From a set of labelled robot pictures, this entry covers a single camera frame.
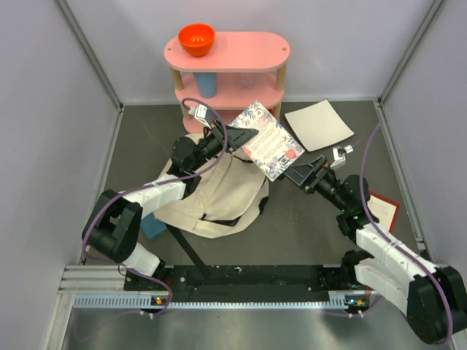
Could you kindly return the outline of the red bordered white book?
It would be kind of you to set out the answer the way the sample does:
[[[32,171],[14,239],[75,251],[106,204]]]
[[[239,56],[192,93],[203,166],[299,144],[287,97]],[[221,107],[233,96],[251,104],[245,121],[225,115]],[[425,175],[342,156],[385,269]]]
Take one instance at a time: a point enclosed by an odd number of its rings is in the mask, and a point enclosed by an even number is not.
[[[379,219],[385,229],[392,233],[401,207],[400,204],[373,191],[370,191],[369,194],[368,210]]]

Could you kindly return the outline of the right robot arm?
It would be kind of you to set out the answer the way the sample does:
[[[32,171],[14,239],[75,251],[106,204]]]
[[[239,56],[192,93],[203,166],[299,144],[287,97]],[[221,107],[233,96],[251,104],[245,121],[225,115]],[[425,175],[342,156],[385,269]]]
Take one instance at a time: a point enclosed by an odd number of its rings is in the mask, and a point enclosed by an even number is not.
[[[463,277],[452,266],[441,267],[416,254],[385,229],[368,208],[365,177],[351,175],[341,181],[325,157],[291,166],[284,176],[340,211],[336,221],[342,235],[359,248],[342,258],[340,277],[346,287],[362,284],[378,292],[426,344],[443,343],[466,330]]]

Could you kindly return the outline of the beige canvas backpack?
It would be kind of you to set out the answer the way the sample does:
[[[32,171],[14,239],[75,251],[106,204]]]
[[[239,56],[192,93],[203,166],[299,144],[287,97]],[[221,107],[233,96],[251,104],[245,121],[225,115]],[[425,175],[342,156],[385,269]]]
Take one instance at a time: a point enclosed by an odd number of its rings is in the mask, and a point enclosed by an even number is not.
[[[268,179],[239,149],[224,154],[202,174],[193,194],[160,207],[152,216],[168,227],[216,239],[246,230],[268,199]]]

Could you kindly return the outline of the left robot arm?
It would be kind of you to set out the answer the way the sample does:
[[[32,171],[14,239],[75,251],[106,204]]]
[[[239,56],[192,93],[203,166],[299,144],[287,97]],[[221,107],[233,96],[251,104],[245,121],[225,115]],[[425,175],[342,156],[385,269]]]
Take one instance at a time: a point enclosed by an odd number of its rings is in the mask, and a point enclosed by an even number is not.
[[[269,185],[241,150],[245,134],[229,128],[227,142],[219,130],[177,139],[158,179],[135,190],[101,194],[83,230],[84,246],[130,268],[148,288],[157,289],[166,273],[162,259],[138,242],[143,219],[208,239],[247,229],[262,214]]]

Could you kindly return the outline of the floral paperback book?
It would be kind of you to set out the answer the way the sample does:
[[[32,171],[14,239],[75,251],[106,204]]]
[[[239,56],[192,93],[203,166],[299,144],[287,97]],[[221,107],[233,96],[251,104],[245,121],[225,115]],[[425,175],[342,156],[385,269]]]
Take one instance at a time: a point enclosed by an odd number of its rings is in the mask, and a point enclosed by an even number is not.
[[[242,149],[272,182],[305,153],[305,149],[259,101],[250,104],[229,125],[258,132]]]

